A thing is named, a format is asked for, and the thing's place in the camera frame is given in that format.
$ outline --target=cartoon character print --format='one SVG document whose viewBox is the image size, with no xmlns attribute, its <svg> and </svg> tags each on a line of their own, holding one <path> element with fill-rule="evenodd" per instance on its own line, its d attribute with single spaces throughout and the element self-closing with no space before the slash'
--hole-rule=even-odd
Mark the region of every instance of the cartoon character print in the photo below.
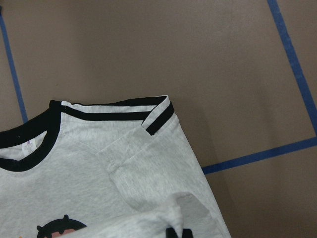
<svg viewBox="0 0 317 238">
<path fill-rule="evenodd" d="M 43 227 L 37 226 L 39 231 L 37 238 L 56 238 L 84 227 L 86 227 L 85 224 L 64 215 L 62 219 L 51 221 Z"/>
</svg>

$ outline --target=black object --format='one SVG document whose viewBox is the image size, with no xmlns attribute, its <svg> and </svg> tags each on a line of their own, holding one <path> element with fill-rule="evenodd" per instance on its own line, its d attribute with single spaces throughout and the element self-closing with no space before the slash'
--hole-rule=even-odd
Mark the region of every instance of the black object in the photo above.
<svg viewBox="0 0 317 238">
<path fill-rule="evenodd" d="M 173 227 L 166 229 L 166 238 L 178 238 Z M 182 238 L 194 238 L 191 229 L 183 229 Z"/>
</svg>

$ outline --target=shirt tag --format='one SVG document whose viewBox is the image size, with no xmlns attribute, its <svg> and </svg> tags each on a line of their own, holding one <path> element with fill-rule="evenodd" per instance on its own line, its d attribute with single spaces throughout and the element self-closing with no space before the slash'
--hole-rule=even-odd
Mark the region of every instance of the shirt tag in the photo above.
<svg viewBox="0 0 317 238">
<path fill-rule="evenodd" d="M 35 139 L 31 139 L 22 144 L 22 152 L 25 157 L 32 154 L 36 149 Z"/>
</svg>

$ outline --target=blue line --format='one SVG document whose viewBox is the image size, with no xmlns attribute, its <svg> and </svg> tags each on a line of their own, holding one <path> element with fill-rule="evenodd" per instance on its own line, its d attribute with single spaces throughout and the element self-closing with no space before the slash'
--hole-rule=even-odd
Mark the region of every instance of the blue line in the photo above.
<svg viewBox="0 0 317 238">
<path fill-rule="evenodd" d="M 309 114 L 309 117 L 312 121 L 315 134 L 317 135 L 317 109 L 316 105 L 314 103 L 313 97 L 311 95 L 311 92 L 309 90 L 308 84 L 306 82 L 306 79 L 304 77 L 301 65 L 299 64 L 298 58 L 296 56 L 295 49 L 292 45 L 291 38 L 289 37 L 286 29 L 285 22 L 283 20 L 283 16 L 280 12 L 279 6 L 277 4 L 276 0 L 267 0 L 268 5 L 271 9 L 275 25 L 277 27 L 277 30 L 279 32 L 279 35 L 281 37 L 282 43 L 284 45 L 284 49 L 286 51 L 288 60 L 291 64 L 293 73 L 295 75 L 298 87 L 301 91 L 307 112 Z"/>
<path fill-rule="evenodd" d="M 228 160 L 228 161 L 221 162 L 215 165 L 210 165 L 202 169 L 204 174 L 207 175 L 207 174 L 215 173 L 218 171 L 226 170 L 229 168 L 246 165 L 255 161 L 260 161 L 260 160 L 276 157 L 279 155 L 291 153 L 294 151 L 307 149 L 316 145 L 317 145 L 317 137 L 314 137 L 311 139 L 295 142 L 289 145 L 284 145 L 284 146 L 276 147 L 270 150 L 258 152 L 252 155 L 247 155 L 237 159 Z"/>
<path fill-rule="evenodd" d="M 21 93 L 21 89 L 20 89 L 20 85 L 19 85 L 19 80 L 18 80 L 18 76 L 17 76 L 16 71 L 15 71 L 15 66 L 14 66 L 14 61 L 13 61 L 13 57 L 12 57 L 12 53 L 11 53 L 9 38 L 8 38 L 8 34 L 6 32 L 6 27 L 5 27 L 4 20 L 3 20 L 2 14 L 1 14 L 1 9 L 2 9 L 2 7 L 0 6 L 0 27 L 2 30 L 6 55 L 8 57 L 8 61 L 9 61 L 9 66 L 10 66 L 10 70 L 11 70 L 11 75 L 12 75 L 12 79 L 13 79 L 15 93 L 16 93 L 16 96 L 18 98 L 19 107 L 20 107 L 20 111 L 21 111 L 21 115 L 22 115 L 22 120 L 24 123 L 26 123 L 28 121 L 28 117 L 26 115 L 26 110 L 24 107 L 22 93 Z"/>
</svg>

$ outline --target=gray t-shirt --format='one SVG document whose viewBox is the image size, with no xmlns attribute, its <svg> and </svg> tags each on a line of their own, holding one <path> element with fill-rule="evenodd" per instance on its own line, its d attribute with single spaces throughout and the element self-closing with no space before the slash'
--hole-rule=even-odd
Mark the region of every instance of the gray t-shirt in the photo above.
<svg viewBox="0 0 317 238">
<path fill-rule="evenodd" d="M 168 96 L 51 101 L 0 132 L 0 187 L 1 238 L 230 237 Z"/>
</svg>

